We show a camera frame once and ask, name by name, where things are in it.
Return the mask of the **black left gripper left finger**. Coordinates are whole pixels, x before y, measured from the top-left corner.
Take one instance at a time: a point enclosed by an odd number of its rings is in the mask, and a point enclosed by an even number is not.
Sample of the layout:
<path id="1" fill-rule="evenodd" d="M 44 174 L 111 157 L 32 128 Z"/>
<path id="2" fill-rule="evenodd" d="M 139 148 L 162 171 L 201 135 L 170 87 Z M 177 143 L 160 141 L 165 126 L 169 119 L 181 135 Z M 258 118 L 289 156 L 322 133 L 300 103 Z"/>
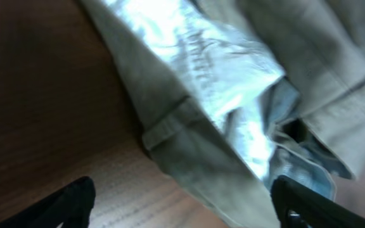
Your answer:
<path id="1" fill-rule="evenodd" d="M 88 228 L 95 197 L 93 180 L 84 176 L 0 222 L 0 228 Z"/>

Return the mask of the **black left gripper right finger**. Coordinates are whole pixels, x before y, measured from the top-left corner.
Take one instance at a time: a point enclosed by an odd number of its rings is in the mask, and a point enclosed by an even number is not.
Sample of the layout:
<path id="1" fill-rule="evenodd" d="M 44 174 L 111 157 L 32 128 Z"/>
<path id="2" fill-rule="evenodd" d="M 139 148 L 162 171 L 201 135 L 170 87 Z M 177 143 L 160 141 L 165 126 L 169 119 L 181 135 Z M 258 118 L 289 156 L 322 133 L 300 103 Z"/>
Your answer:
<path id="1" fill-rule="evenodd" d="M 365 227 L 365 218 L 285 175 L 273 182 L 271 198 L 281 228 Z"/>

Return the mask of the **khaki green shorts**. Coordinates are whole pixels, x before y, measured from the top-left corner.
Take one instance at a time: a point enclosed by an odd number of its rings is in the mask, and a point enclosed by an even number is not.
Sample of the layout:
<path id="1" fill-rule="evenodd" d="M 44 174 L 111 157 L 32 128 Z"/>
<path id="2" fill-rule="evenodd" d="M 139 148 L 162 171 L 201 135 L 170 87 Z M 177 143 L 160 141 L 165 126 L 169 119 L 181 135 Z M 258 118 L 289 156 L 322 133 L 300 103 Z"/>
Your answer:
<path id="1" fill-rule="evenodd" d="M 160 170 L 230 227 L 365 168 L 365 1 L 84 0 Z"/>

